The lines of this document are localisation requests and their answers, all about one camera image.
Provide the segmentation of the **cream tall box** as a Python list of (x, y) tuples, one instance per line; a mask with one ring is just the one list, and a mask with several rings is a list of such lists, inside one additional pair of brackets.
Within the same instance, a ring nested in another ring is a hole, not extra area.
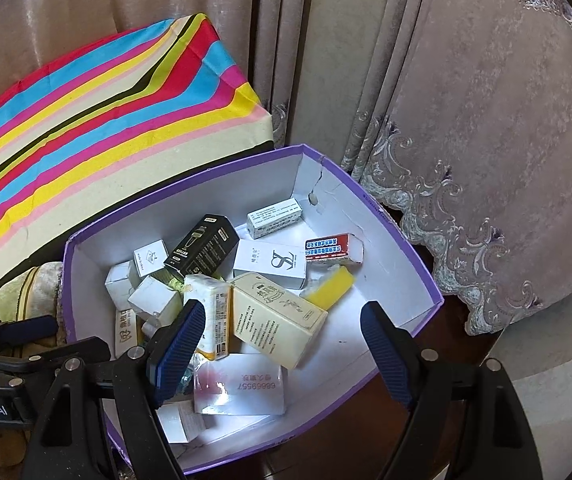
[(287, 370), (315, 341), (328, 313), (258, 273), (231, 281), (234, 335)]

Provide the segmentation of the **white text medicine box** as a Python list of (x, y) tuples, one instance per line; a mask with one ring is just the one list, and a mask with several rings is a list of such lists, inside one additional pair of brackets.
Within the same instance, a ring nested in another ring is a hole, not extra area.
[(302, 208), (294, 198), (251, 211), (247, 214), (247, 231), (251, 238), (257, 240), (272, 234), (286, 226), (298, 222), (302, 216)]

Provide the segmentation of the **white SL logo box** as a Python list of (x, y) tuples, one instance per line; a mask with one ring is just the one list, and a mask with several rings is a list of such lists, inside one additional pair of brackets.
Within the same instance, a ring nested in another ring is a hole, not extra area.
[(258, 273), (284, 288), (303, 289), (307, 258), (303, 248), (259, 240), (239, 240), (233, 276)]

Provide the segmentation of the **red QR code box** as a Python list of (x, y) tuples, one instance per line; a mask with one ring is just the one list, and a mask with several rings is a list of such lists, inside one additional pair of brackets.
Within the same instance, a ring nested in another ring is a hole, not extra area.
[(360, 266), (364, 261), (364, 244), (352, 233), (312, 238), (305, 242), (305, 258), (310, 264)]

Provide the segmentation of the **white pink number box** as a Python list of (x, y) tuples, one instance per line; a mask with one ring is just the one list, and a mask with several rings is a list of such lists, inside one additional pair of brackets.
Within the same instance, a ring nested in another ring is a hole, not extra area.
[(194, 370), (194, 407), (202, 415), (282, 415), (284, 370), (261, 353), (203, 360)]

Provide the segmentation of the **white box left corner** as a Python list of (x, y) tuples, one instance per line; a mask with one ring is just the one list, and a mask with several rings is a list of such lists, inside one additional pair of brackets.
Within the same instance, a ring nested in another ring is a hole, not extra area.
[(105, 280), (105, 287), (112, 303), (118, 311), (129, 310), (129, 298), (141, 283), (132, 260), (111, 266)]

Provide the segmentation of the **white flat box bottom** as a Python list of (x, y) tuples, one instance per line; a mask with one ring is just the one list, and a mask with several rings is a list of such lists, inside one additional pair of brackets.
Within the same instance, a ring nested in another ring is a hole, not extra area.
[(158, 408), (157, 416), (171, 444), (188, 444), (205, 431), (202, 415), (194, 411), (190, 400), (163, 404)]

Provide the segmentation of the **black gold box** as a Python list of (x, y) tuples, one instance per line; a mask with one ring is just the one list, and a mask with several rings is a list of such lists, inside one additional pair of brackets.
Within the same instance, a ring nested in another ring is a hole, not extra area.
[(164, 265), (178, 280), (191, 274), (212, 276), (238, 242), (239, 236), (228, 218), (206, 214), (170, 252)]

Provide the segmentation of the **colourful striped cloth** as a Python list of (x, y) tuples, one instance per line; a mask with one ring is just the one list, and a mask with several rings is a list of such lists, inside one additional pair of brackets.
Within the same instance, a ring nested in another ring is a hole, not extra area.
[(0, 97), (0, 281), (97, 214), (272, 137), (201, 13), (46, 64)]

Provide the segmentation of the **yellow sponge piece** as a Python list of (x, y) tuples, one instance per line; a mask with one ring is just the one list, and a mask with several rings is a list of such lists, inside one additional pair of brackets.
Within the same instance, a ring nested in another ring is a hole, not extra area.
[(321, 278), (308, 284), (300, 297), (328, 311), (350, 291), (354, 282), (355, 278), (346, 266), (335, 264)]

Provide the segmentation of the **purple white storage box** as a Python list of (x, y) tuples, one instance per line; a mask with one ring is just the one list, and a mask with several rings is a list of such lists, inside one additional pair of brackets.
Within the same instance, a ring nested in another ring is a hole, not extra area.
[[(106, 214), (68, 240), (62, 274), (62, 315), (68, 338), (116, 341), (116, 309), (105, 285), (109, 270), (137, 248), (161, 240), (174, 248), (207, 214), (228, 218), (249, 236), (249, 214), (295, 200), (301, 217), (264, 239), (269, 264), (231, 281), (231, 339), (245, 353), (264, 353), (281, 366), (282, 380), (240, 375), (216, 387), (216, 402), (249, 393), (264, 400), (285, 395), (283, 414), (247, 416), (215, 408), (194, 441), (175, 456), (187, 472), (206, 470), (279, 445), (303, 434), (343, 404), (377, 368), (361, 332), (361, 311), (377, 301), (396, 325), (417, 333), (443, 297), (415, 249), (389, 214), (334, 162), (305, 145), (235, 160), (170, 184)], [(303, 260), (308, 240), (354, 235), (363, 246), (354, 283), (327, 312), (301, 304), (296, 292), (275, 282), (278, 271)]]

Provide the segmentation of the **beige curtain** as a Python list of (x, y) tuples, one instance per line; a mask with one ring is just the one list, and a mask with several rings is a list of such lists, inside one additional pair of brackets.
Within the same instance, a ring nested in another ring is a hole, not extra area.
[(572, 368), (572, 0), (0, 0), (0, 94), (202, 12), (273, 115), (400, 219), (516, 379)]

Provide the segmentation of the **small white diamond box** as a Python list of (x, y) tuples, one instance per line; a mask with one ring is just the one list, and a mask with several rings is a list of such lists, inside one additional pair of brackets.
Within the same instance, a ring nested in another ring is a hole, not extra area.
[(147, 275), (162, 270), (165, 260), (167, 260), (167, 247), (165, 247), (163, 240), (155, 240), (136, 248), (133, 252), (135, 269), (141, 278), (146, 278)]

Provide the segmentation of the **white red label box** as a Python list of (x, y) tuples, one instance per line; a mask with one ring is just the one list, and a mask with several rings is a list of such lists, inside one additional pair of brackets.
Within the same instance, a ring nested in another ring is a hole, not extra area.
[(133, 309), (117, 311), (115, 317), (115, 358), (142, 343), (143, 335)]

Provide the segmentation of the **small white cube box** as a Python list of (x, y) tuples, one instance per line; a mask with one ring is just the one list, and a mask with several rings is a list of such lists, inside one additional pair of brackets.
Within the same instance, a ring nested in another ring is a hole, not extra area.
[(141, 318), (157, 326), (172, 324), (183, 307), (179, 292), (152, 276), (141, 281), (128, 301)]

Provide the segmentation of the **white yellow barcode box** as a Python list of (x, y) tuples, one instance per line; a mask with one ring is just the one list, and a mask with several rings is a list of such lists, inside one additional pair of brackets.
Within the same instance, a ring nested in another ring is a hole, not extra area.
[(184, 280), (184, 304), (199, 301), (205, 308), (205, 329), (197, 351), (209, 361), (228, 356), (231, 285), (203, 274), (190, 274)]

